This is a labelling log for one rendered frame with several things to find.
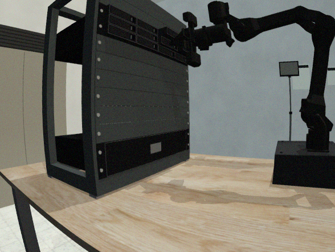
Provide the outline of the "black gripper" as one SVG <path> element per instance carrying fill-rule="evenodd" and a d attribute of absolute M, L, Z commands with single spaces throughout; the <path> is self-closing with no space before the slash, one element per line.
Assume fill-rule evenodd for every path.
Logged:
<path fill-rule="evenodd" d="M 188 22 L 188 28 L 182 28 L 182 31 L 169 43 L 169 45 L 184 47 L 184 49 L 189 51 L 186 54 L 187 65 L 199 67 L 201 65 L 201 56 L 197 54 L 196 48 L 207 44 L 213 45 L 209 34 L 209 27 L 202 26 L 201 29 L 194 30 L 194 28 L 197 27 L 197 18 L 188 11 L 183 13 L 183 20 Z M 189 41 L 187 42 L 186 40 Z"/>

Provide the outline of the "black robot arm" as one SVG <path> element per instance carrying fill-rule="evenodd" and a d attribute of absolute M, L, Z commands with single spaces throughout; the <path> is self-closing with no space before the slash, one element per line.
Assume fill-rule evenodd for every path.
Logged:
<path fill-rule="evenodd" d="M 261 18 L 238 19 L 230 15 L 228 2 L 213 1 L 207 6 L 210 22 L 214 24 L 209 27 L 213 43 L 226 42 L 226 45 L 231 47 L 235 42 L 231 37 L 231 31 L 236 40 L 246 42 L 262 32 L 293 23 L 297 23 L 312 34 L 314 57 L 311 84 L 307 99 L 301 100 L 299 112 L 302 120 L 310 128 L 306 140 L 307 151 L 329 153 L 329 132 L 333 128 L 333 123 L 325 116 L 324 91 L 329 50 L 335 37 L 335 19 L 303 6 L 296 6 Z M 227 23 L 231 30 L 228 29 Z"/>

